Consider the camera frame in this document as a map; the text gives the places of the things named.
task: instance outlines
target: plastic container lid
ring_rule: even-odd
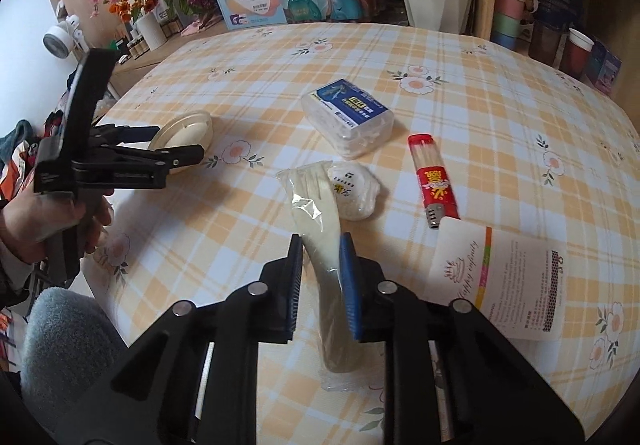
[[[372,215],[380,183],[361,164],[334,162],[328,170],[340,218],[361,221]]]
[[[591,51],[593,48],[593,41],[573,28],[569,28],[569,40],[583,50]]]
[[[207,151],[213,141],[213,120],[206,111],[192,111],[173,118],[156,133],[149,142],[148,149],[176,148],[178,146],[202,146]],[[193,166],[178,167],[171,174]]]

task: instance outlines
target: round table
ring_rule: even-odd
[[[380,24],[301,24],[187,44],[104,122],[213,117],[202,164],[164,190],[116,191],[110,241],[82,269],[131,343],[172,303],[223,300],[284,257],[294,225],[277,171],[338,160],[299,97],[345,78],[396,115],[359,159],[382,184],[375,213],[343,223],[358,253],[420,296],[438,237],[427,228],[406,144],[436,138],[462,219],[566,245],[562,338],[516,346],[591,435],[640,367],[638,133],[610,99],[473,37]],[[318,324],[302,295],[287,346],[260,347],[258,442],[379,444],[382,379],[321,389]]]

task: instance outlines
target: colorful cloth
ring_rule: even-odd
[[[423,294],[438,237],[412,133],[439,144],[462,219],[566,244],[562,338],[516,346],[592,434],[640,366],[640,140],[611,100],[473,37],[379,24],[261,28],[195,40],[147,74],[105,122],[162,126],[207,110],[215,135],[202,164],[165,190],[113,196],[112,239],[83,269],[120,333],[132,342],[182,298],[222,300],[286,255],[294,225],[274,174],[338,160],[299,97],[339,78],[396,115],[389,142],[359,159],[383,186],[376,212],[342,226],[389,279]],[[378,444],[382,379],[356,392],[320,388],[311,303],[302,295],[292,343],[260,347],[258,435]]]

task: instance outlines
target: small bottle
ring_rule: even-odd
[[[433,136],[411,135],[408,142],[429,227],[437,229],[444,216],[460,219],[449,176]]]

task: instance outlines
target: flower pattern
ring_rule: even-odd
[[[622,304],[619,302],[613,303],[611,311],[607,314],[607,325],[605,333],[607,334],[607,340],[609,342],[616,342],[622,332],[622,325],[625,322],[625,313],[622,309]]]
[[[238,140],[226,146],[220,158],[225,164],[238,164],[242,158],[246,158],[251,151],[251,144],[244,140]]]
[[[545,150],[542,154],[542,161],[546,167],[546,172],[542,174],[542,178],[545,179],[543,184],[553,187],[556,178],[558,176],[564,176],[564,163],[555,152],[548,150],[549,144],[542,138],[542,135],[536,137],[536,143],[539,148]]]
[[[603,140],[600,141],[600,145],[609,153],[609,156],[611,157],[613,163],[617,167],[620,167],[622,162],[625,161],[625,156],[620,151],[617,151],[616,149],[612,148],[609,144],[607,144]]]
[[[209,75],[207,76],[207,78],[209,80],[215,80],[218,77],[220,77],[220,75],[229,75],[229,73],[233,73],[234,71],[236,71],[236,68],[234,68],[234,67],[227,68],[222,73],[220,73],[220,71],[218,71],[218,68],[211,68],[209,70]]]
[[[334,47],[333,44],[327,41],[327,39],[316,39],[311,42],[299,42],[296,44],[296,51],[293,55],[306,55],[307,53],[324,53],[331,50]]]
[[[423,77],[404,77],[400,81],[400,87],[409,93],[426,95],[433,92],[433,82]]]
[[[432,93],[436,85],[440,86],[447,81],[441,76],[434,77],[429,69],[424,66],[409,66],[406,71],[386,71],[393,80],[397,80],[404,91],[417,95]]]
[[[561,71],[556,71],[556,75],[559,77],[559,79],[561,80],[562,84],[564,84],[566,87],[571,89],[571,91],[577,91],[578,93],[580,93],[580,95],[584,96],[584,93],[582,92],[580,87],[576,86],[574,84],[574,82],[567,77],[567,75],[565,75]]]
[[[417,77],[421,77],[422,75],[427,75],[429,73],[429,69],[426,66],[409,66],[407,68],[407,73],[409,75],[415,75]]]
[[[485,44],[476,44],[471,50],[463,50],[462,53],[466,55],[488,55],[487,47]]]
[[[553,170],[556,176],[564,175],[564,164],[560,157],[553,151],[545,151],[542,155],[542,159],[549,170]]]
[[[625,323],[625,313],[621,303],[614,302],[611,309],[598,307],[598,320],[596,326],[600,327],[598,339],[593,345],[590,355],[591,369],[600,367],[604,362],[609,364],[609,369],[613,367],[613,362],[618,356],[620,348],[620,333]]]
[[[127,256],[131,250],[131,240],[127,234],[119,234],[104,247],[98,247],[94,251],[92,258],[107,273],[98,278],[98,282],[108,291],[111,286],[111,277],[115,277],[116,284],[120,283],[125,287],[127,281],[125,276],[128,274],[126,262]]]
[[[591,369],[597,369],[604,362],[604,357],[607,355],[606,352],[606,343],[603,338],[599,338],[593,344],[593,348],[591,349],[591,354],[589,355],[589,367]]]
[[[219,162],[223,162],[224,164],[239,164],[244,160],[251,168],[256,166],[264,167],[262,162],[264,157],[258,157],[257,153],[249,156],[250,152],[251,144],[249,142],[245,140],[236,140],[234,143],[226,146],[220,156],[214,154],[211,158],[207,158],[207,160],[203,162],[203,165],[209,169],[213,169],[217,164],[219,164]]]

